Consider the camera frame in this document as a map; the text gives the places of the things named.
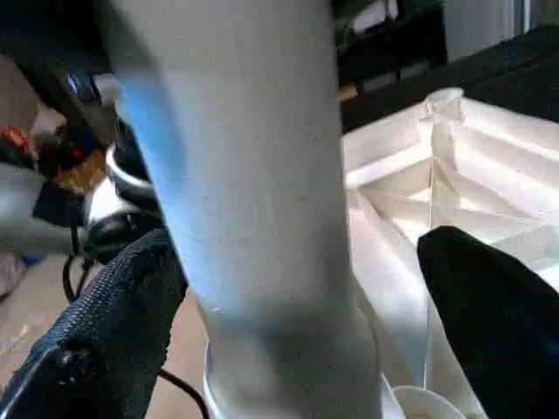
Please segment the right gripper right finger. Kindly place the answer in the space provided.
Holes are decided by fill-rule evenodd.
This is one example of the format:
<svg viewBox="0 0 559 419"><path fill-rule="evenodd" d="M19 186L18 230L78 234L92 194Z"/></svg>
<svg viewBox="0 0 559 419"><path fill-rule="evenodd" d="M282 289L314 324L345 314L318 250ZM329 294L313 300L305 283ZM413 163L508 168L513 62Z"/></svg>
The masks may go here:
<svg viewBox="0 0 559 419"><path fill-rule="evenodd" d="M519 259L452 226L418 239L420 270L491 418L558 416L558 293Z"/></svg>

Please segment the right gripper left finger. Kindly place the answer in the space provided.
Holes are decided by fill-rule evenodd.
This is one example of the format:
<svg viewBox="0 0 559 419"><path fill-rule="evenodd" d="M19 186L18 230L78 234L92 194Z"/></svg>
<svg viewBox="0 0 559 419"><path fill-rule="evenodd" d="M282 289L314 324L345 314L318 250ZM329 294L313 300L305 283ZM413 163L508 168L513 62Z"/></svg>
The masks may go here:
<svg viewBox="0 0 559 419"><path fill-rule="evenodd" d="M186 281L169 233L119 253L31 347L3 418L143 418Z"/></svg>

